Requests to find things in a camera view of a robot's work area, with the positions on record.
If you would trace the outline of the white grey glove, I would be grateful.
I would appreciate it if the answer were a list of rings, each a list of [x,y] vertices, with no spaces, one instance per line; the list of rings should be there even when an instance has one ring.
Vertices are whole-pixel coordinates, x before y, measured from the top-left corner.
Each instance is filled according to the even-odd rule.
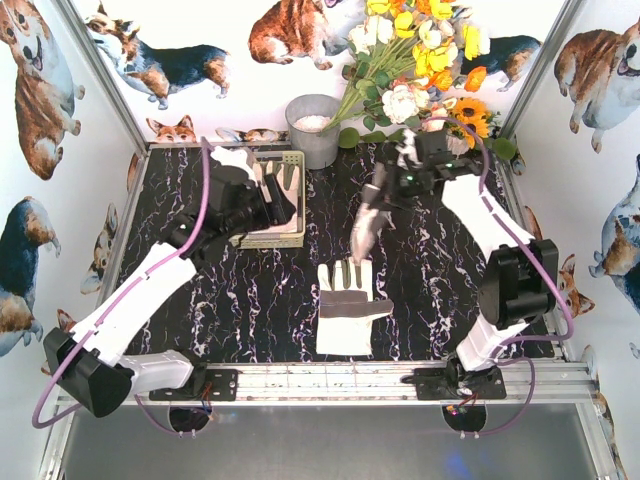
[[[318,355],[370,356],[375,320],[389,316],[393,302],[373,299],[373,267],[370,260],[356,265],[351,258],[336,261],[333,276],[327,264],[319,264],[320,287],[316,353]]]
[[[392,224],[391,205],[380,187],[365,184],[350,235],[351,258],[356,265],[368,258],[379,232]]]

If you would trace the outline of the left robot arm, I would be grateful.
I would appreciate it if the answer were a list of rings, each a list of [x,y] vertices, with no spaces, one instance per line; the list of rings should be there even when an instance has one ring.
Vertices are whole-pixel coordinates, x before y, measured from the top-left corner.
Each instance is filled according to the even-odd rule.
[[[267,171],[258,181],[237,167],[215,167],[203,176],[197,205],[175,215],[134,273],[91,315],[70,330],[53,329],[44,340],[56,385],[95,417],[113,413],[130,396],[164,391],[193,399],[205,389],[206,368],[187,352],[126,355],[131,340],[179,288],[196,276],[232,237],[296,223],[301,170],[292,178]]]

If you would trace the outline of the white work glove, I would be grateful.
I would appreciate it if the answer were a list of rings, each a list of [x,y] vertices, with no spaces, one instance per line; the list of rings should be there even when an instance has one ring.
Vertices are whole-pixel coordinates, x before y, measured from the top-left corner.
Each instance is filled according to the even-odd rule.
[[[299,165],[287,165],[282,162],[274,162],[270,160],[268,162],[260,163],[256,161],[253,164],[253,172],[256,180],[260,184],[263,193],[266,195],[266,199],[270,200],[269,191],[266,186],[263,185],[263,177],[266,174],[274,174],[276,180],[280,185],[283,195],[287,198],[287,201],[295,208],[294,213],[286,224],[269,226],[266,229],[257,230],[256,234],[276,234],[276,233],[293,233],[298,231],[298,220],[301,218],[300,207],[298,206],[298,193],[300,187],[300,174],[301,169]]]

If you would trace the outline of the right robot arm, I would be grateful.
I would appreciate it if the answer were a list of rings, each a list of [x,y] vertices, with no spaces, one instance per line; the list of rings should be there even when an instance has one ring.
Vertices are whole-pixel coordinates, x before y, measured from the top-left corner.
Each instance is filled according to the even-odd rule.
[[[479,316],[456,347],[465,373],[488,370],[527,325],[552,310],[558,252],[550,240],[538,240],[521,228],[486,186],[490,155],[481,161],[455,157],[444,131],[403,130],[397,155],[376,165],[362,193],[365,247],[395,209],[411,209],[423,196],[439,199],[479,247],[485,270],[478,288]]]

